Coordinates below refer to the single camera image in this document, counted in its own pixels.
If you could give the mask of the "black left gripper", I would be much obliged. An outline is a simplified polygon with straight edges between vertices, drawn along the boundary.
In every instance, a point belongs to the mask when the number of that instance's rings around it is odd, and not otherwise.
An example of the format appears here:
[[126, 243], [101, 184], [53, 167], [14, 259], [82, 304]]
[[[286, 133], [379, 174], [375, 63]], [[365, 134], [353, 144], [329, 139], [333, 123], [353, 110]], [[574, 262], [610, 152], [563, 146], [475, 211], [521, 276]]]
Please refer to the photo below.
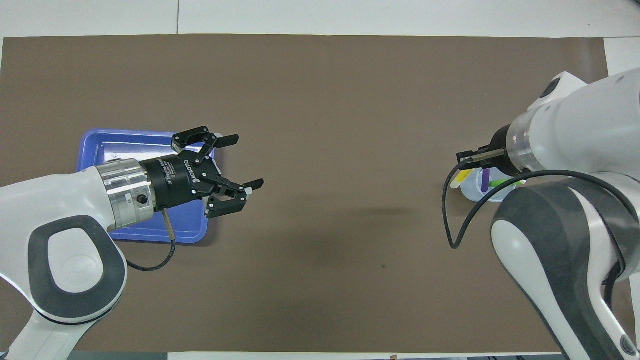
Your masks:
[[[237, 134], [222, 136], [201, 126], [171, 137], [171, 149], [176, 153], [140, 161], [153, 190], [154, 210], [160, 212], [208, 196], [207, 219], [241, 212], [253, 192], [265, 184], [263, 178], [238, 184], [224, 177], [207, 177], [212, 189], [205, 192], [208, 185], [203, 177], [204, 173], [222, 175], [211, 154], [214, 150], [236, 145], [239, 139]], [[202, 146], [198, 152], [186, 149], [199, 143]]]

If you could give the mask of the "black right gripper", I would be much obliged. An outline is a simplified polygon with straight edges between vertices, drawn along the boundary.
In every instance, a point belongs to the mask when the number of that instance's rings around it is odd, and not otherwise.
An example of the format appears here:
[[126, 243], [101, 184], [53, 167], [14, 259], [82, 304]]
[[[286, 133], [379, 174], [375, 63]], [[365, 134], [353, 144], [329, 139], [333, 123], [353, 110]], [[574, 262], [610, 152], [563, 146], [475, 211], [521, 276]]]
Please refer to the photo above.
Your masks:
[[[477, 150], [458, 152], [455, 155], [459, 162], [457, 164], [458, 170], [496, 168], [510, 177], [517, 177], [523, 174], [522, 170], [519, 170], [514, 165], [507, 151], [507, 138], [510, 127], [510, 125], [505, 125], [497, 130], [489, 145], [481, 146]], [[502, 154], [495, 156], [495, 151], [497, 150], [502, 150]]]

